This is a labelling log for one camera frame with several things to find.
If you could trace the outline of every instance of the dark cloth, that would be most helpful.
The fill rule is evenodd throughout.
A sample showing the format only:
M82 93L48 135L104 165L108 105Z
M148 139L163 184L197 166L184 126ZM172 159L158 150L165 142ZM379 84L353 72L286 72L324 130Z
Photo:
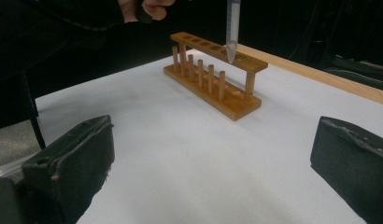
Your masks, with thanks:
M23 113L17 76L61 51L99 48L115 24L117 0L0 0L0 128L25 120L12 118Z

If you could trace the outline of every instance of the table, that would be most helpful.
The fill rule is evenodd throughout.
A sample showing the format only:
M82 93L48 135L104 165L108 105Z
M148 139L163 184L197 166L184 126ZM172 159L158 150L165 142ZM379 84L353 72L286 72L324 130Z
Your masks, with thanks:
M189 53L244 84L237 68ZM86 119L115 125L116 160L78 223L364 223L309 157L320 116L383 137L383 104L270 64L255 80L262 107L234 122L166 76L171 63L36 100L47 144Z

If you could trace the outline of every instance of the test tube rack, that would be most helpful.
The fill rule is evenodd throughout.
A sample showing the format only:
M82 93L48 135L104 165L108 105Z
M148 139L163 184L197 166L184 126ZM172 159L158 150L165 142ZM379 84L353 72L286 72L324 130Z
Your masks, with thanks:
M235 54L231 65L247 73L245 88L241 89L226 81L225 71L219 71L216 76L213 64L205 70L203 60L194 64L193 55L186 55L186 47L189 47L227 63L224 46L184 32L171 35L171 39L178 47L172 47L174 63L163 69L169 77L232 120L241 119L261 107L262 100L253 95L253 90L256 73L267 67L266 62L240 52Z

